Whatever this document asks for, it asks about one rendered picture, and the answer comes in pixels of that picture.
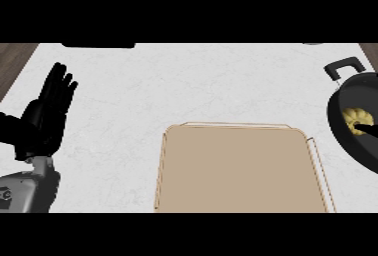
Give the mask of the yellow squash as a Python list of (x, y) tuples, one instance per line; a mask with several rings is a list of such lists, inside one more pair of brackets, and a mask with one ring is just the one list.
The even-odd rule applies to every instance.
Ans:
[(355, 126), (358, 124), (373, 125), (374, 117), (368, 111), (362, 108), (346, 108), (343, 110), (343, 117), (353, 135), (361, 136), (365, 134), (364, 131), (358, 130)]

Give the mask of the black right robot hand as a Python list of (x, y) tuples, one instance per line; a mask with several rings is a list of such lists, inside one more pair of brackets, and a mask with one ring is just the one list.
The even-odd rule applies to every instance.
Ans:
[(378, 138), (378, 125), (368, 125), (368, 124), (356, 124), (355, 128)]

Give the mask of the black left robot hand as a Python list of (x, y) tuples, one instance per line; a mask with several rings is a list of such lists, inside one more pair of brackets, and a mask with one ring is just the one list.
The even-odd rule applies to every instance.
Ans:
[(39, 98), (28, 103), (23, 116), (0, 112), (0, 143), (14, 146), (17, 161), (51, 157), (59, 150), (77, 86), (67, 66), (57, 62)]

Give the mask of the black flat appliance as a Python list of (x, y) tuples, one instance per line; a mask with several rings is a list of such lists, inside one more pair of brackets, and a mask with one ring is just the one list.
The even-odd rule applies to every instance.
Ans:
[(62, 43), (70, 48), (133, 49), (136, 43)]

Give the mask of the beige rectangular tray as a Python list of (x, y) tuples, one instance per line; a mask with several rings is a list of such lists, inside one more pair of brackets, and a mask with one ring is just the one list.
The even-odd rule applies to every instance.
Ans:
[(336, 212), (315, 138), (287, 125), (170, 126), (154, 208), (158, 213)]

